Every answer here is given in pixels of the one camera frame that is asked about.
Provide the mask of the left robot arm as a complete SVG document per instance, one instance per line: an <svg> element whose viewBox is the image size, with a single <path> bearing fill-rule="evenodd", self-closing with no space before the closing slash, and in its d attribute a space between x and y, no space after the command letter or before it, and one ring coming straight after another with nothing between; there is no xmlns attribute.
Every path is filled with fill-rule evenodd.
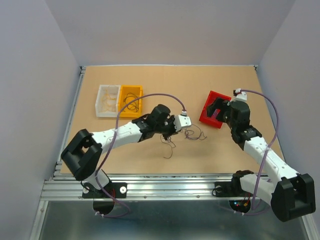
<svg viewBox="0 0 320 240"><path fill-rule="evenodd" d="M85 181L100 197L111 193L111 180L98 167L102 154L108 157L112 149L139 143L160 134L168 139L178 134L182 123L188 118L171 115L163 104L158 104L151 113L133 119L125 125L100 132L81 129L62 151L60 157L77 181Z"/></svg>

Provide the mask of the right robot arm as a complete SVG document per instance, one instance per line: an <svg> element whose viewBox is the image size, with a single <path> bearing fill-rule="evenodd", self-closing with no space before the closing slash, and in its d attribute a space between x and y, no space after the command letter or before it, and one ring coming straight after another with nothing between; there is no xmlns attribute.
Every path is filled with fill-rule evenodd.
<svg viewBox="0 0 320 240"><path fill-rule="evenodd" d="M259 179L250 170L238 170L231 181L216 182L216 197L242 197L250 193L267 203L282 222L316 211L313 178L287 165L266 143L262 134L250 124L250 108L244 101L220 97L206 107L206 115L226 123L234 142L263 165L270 181Z"/></svg>

